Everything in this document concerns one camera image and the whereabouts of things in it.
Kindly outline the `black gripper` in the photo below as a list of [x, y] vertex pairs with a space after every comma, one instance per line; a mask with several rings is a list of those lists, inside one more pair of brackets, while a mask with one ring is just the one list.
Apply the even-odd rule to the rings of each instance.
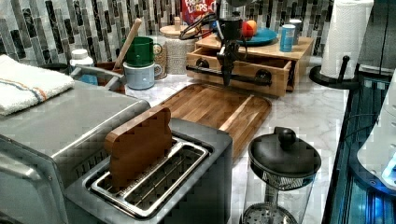
[[228, 86], [231, 81], [233, 62], [239, 57], [239, 44], [241, 38], [242, 20], [239, 17], [220, 18], [217, 20], [217, 35], [220, 41], [218, 60], [223, 74], [223, 84]]

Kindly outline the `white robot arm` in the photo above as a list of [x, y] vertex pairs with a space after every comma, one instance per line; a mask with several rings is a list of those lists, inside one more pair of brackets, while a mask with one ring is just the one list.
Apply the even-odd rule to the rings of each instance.
[[346, 79], [351, 61], [345, 56], [335, 77], [325, 75], [319, 66], [311, 69], [309, 77], [319, 85], [333, 89], [360, 91], [361, 109], [379, 106], [369, 135], [358, 144], [351, 144], [348, 166], [358, 179], [386, 194], [395, 193], [395, 72], [383, 66], [384, 53], [392, 49], [395, 39], [395, 16], [371, 14], [363, 38], [363, 49], [354, 66], [354, 77]]

